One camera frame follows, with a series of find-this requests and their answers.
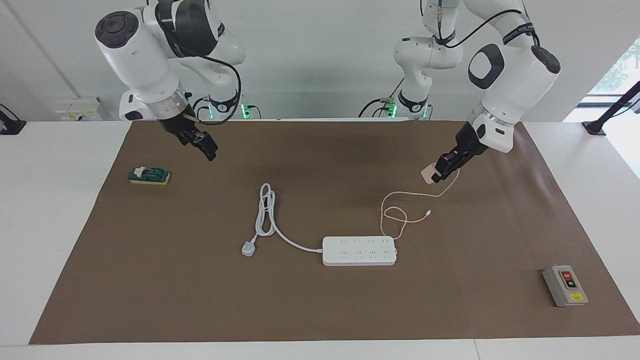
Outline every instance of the black mount base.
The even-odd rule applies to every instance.
[[[27,122],[23,120],[14,121],[13,125],[16,125],[16,126],[11,130],[9,129],[0,130],[0,135],[18,135],[26,124]]]
[[[592,122],[590,121],[585,121],[582,123],[582,126],[584,126],[585,129],[587,129],[587,132],[591,135],[595,135],[595,136],[607,136],[607,133],[604,132],[604,130],[600,130],[600,131],[594,131],[591,128],[589,128],[589,125],[591,125]]]

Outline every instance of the pink cable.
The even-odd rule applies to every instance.
[[[414,195],[414,196],[426,196],[426,197],[439,198],[442,195],[444,195],[447,192],[447,190],[449,190],[453,186],[453,184],[456,183],[456,180],[458,180],[458,176],[460,176],[460,170],[457,171],[456,177],[453,179],[453,181],[451,181],[451,184],[449,184],[447,186],[447,188],[443,192],[441,192],[439,195],[432,195],[430,193],[392,192],[392,193],[388,194],[387,196],[385,196],[385,198],[382,200],[382,204],[380,204],[380,232],[382,233],[382,235],[388,236],[387,234],[385,234],[385,230],[383,229],[383,226],[382,226],[385,218],[388,218],[388,219],[395,220],[395,221],[403,223],[402,224],[402,228],[400,228],[400,234],[397,236],[397,238],[394,238],[394,240],[398,240],[398,239],[400,239],[402,237],[402,233],[404,232],[404,229],[405,229],[407,224],[415,224],[417,222],[421,222],[424,219],[426,219],[427,217],[429,217],[429,215],[431,215],[431,210],[429,210],[424,215],[424,217],[422,217],[421,219],[409,221],[409,216],[407,216],[406,212],[404,210],[402,210],[401,208],[398,208],[397,206],[391,206],[390,208],[385,209],[385,201],[387,201],[387,199],[390,196],[396,195],[396,194],[403,194],[403,195]],[[404,220],[403,219],[399,219],[399,218],[394,218],[392,216],[387,215],[387,212],[390,211],[390,210],[398,210],[398,211],[400,211],[404,215]]]

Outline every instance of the white wall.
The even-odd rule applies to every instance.
[[[13,8],[35,38],[30,40],[12,20],[0,19],[0,69],[20,79],[22,86],[14,81],[11,91],[28,99],[12,104],[16,111],[27,119],[49,120],[31,104],[51,109],[55,97],[72,96],[75,88],[80,96],[100,96],[116,113],[126,88],[97,49],[93,30],[103,15],[143,5],[144,0],[0,0],[2,16],[4,4]],[[395,43],[412,35],[428,36],[419,0],[216,0],[216,4],[227,29],[239,35],[248,50],[239,67],[246,100],[272,118],[355,116],[367,100],[387,96],[402,78],[393,59]],[[635,5],[633,0],[527,2],[542,44],[560,59],[563,71],[524,120],[562,121],[569,114],[640,35]],[[463,11],[458,33],[466,35],[480,22]],[[499,40],[487,27],[465,44],[459,68],[431,72],[435,119],[467,117],[481,91],[469,83],[466,64],[477,49]],[[42,63],[45,56],[38,55],[37,44],[72,88],[55,67]],[[179,74],[188,90],[204,94],[195,75],[186,69],[179,69]]]

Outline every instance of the power outlet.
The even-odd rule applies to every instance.
[[[396,245],[389,236],[328,236],[323,240],[326,266],[390,266]]]

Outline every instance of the green light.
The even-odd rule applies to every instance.
[[[388,117],[396,117],[396,113],[398,111],[398,105],[396,105],[395,103],[391,104],[391,109],[389,109],[389,111],[387,112],[387,116]]]
[[[249,109],[244,103],[242,103],[242,112],[245,119],[251,118],[251,109]]]

